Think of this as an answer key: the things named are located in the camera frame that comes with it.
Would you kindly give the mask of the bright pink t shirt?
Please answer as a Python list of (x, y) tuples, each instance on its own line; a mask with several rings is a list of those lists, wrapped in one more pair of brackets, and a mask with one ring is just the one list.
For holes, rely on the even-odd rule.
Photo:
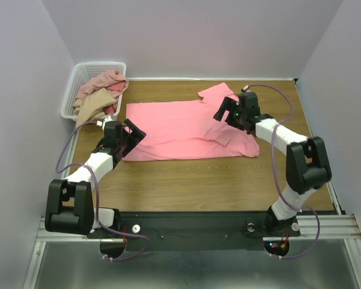
[(226, 96), (226, 83), (198, 93), (194, 101), (127, 104), (126, 118), (146, 133), (124, 161), (195, 160), (259, 156), (255, 139), (224, 122), (214, 120)]

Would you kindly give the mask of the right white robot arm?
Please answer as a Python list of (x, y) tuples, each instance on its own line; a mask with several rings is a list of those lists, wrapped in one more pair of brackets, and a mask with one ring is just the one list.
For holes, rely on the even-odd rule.
[(286, 157), (286, 187), (276, 187), (279, 198), (265, 219), (267, 233), (280, 234), (290, 227), (309, 196), (332, 178), (324, 140), (298, 134), (262, 114), (255, 92), (242, 91), (237, 99), (224, 97), (214, 119), (267, 141), (272, 151), (279, 150)]

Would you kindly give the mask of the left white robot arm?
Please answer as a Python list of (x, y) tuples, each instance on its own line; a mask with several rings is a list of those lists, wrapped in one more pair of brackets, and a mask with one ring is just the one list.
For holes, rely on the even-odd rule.
[(84, 163), (64, 179), (51, 181), (45, 213), (49, 232), (88, 235), (101, 229), (108, 237), (121, 233), (122, 223), (115, 209), (100, 207), (99, 181), (111, 172), (145, 137), (129, 119), (111, 116), (94, 122), (103, 137)]

